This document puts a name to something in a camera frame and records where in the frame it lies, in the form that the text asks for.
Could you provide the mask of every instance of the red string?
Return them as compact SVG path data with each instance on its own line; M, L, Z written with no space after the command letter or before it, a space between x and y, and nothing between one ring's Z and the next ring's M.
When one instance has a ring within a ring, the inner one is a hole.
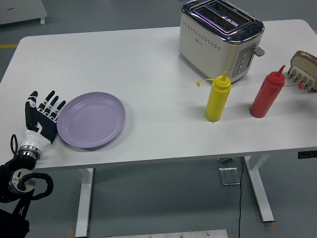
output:
M293 84L293 85L284 85L284 87L291 87L291 86L298 86L299 89L303 89L303 84L302 83Z

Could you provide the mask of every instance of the floor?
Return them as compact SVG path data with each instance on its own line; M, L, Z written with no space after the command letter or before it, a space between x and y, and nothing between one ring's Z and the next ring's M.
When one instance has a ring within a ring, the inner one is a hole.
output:
M42 2L48 13L46 24L30 20L0 25L0 45L18 44L33 35L179 26L186 1ZM317 30L315 0L231 2L262 21L302 19ZM0 49L0 80L14 51ZM218 168L223 167L237 167L241 173L241 158L225 164L205 159L95 169L88 238L218 229L227 229L230 238L237 238L240 186L221 185ZM260 173L275 222L263 223L244 165L241 237L316 237L315 168L317 159L299 160L296 152L274 155L264 163ZM31 203L26 238L63 238L76 228L81 183L72 170L48 174L54 180L54 191ZM37 188L40 192L45 186L39 181ZM12 212L15 205L0 204L0 209Z

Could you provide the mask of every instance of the toaster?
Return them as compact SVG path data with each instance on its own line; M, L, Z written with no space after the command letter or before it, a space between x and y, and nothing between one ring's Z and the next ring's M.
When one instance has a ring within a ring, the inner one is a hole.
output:
M231 82L248 71L264 25L225 0L194 0L181 9L180 53L209 78L227 71Z

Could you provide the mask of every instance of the yellow squeeze bottle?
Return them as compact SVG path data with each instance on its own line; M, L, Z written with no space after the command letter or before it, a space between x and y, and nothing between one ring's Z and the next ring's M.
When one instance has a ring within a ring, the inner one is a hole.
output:
M216 79L205 80L213 81L207 102L205 118L208 121L215 122L221 118L224 105L231 90L231 80L227 77L227 71L224 72L223 76L218 76Z

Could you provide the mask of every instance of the table leg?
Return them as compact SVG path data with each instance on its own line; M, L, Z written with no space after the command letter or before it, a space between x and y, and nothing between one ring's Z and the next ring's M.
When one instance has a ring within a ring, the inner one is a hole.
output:
M256 196L262 221L274 221L274 217L269 206L264 186L260 177L259 168L267 160L269 155L245 156L244 160L247 165L253 191Z
M82 182L75 237L85 238L87 237L90 198L91 198L94 169L89 168L89 169L75 170L75 174Z
M44 24L45 24L45 17L41 18L40 24L41 24L41 25L44 25Z

